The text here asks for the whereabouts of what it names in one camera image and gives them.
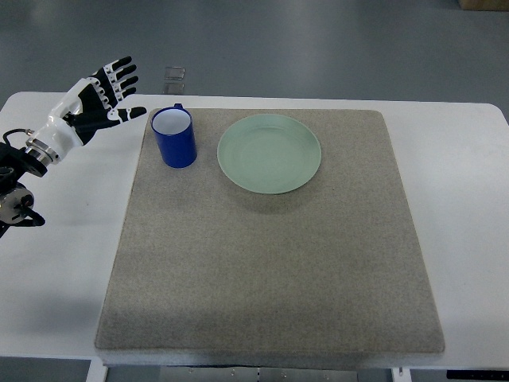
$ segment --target white table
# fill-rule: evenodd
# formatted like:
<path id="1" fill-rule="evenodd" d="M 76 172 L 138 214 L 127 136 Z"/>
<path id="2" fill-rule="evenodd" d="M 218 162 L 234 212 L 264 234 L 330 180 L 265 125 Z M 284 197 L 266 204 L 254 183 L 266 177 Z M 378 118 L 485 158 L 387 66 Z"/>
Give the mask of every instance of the white table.
<path id="1" fill-rule="evenodd" d="M 62 93 L 18 93 L 0 132 L 37 129 Z M 387 123 L 445 336 L 430 368 L 509 368 L 509 126 L 488 104 L 133 95 L 126 106 L 349 108 Z M 0 239 L 0 355 L 94 360 L 146 118 L 100 131 L 43 178 L 41 228 Z M 25 137 L 15 134 L 14 146 Z"/>

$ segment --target gray felt mat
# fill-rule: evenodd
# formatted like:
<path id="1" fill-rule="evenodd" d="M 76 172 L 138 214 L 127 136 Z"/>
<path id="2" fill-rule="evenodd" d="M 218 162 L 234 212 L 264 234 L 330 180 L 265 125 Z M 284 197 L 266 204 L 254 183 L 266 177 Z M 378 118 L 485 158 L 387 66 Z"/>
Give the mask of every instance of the gray felt mat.
<path id="1" fill-rule="evenodd" d="M 390 367 L 443 351 L 380 113 L 190 112 L 185 169 L 162 162 L 147 125 L 95 342 L 106 364 Z M 216 159 L 231 124 L 267 112 L 322 148 L 314 178 L 280 195 L 241 189 Z"/>

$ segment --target ceramic plate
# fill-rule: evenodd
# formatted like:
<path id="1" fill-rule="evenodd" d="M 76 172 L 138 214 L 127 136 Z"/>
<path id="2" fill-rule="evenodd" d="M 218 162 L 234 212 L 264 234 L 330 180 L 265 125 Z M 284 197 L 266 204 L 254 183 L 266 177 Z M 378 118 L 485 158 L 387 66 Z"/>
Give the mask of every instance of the ceramic plate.
<path id="1" fill-rule="evenodd" d="M 287 193 L 318 170 L 321 148 L 312 131 L 284 115 L 252 115 L 231 125 L 217 146 L 221 169 L 254 193 Z"/>

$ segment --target table leg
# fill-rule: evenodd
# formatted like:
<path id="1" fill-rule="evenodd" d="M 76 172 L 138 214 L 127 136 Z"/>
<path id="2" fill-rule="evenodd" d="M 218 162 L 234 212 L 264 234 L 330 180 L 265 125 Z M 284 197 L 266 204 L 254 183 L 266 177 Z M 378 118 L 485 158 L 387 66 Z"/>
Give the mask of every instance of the table leg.
<path id="1" fill-rule="evenodd" d="M 103 362 L 98 357 L 94 357 L 90 361 L 86 382 L 104 382 L 107 373 L 108 368 L 103 366 Z"/>
<path id="2" fill-rule="evenodd" d="M 392 369 L 393 382 L 412 382 L 409 368 L 393 368 Z"/>

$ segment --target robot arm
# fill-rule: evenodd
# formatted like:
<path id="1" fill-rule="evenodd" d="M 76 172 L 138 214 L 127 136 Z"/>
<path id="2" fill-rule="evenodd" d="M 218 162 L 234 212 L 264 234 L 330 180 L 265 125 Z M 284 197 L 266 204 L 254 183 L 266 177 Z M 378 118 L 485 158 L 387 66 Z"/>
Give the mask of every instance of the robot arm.
<path id="1" fill-rule="evenodd" d="M 18 182 L 26 172 L 42 177 L 49 164 L 61 162 L 68 152 L 86 145 L 99 129 L 127 122 L 146 113 L 144 107 L 117 108 L 119 102 L 136 92 L 131 85 L 136 69 L 131 57 L 104 65 L 87 78 L 82 78 L 49 112 L 46 124 L 29 134 L 26 148 L 10 145 L 9 134 L 0 142 L 0 237 L 11 226 L 33 227 L 45 220 L 33 211 L 33 194 Z"/>

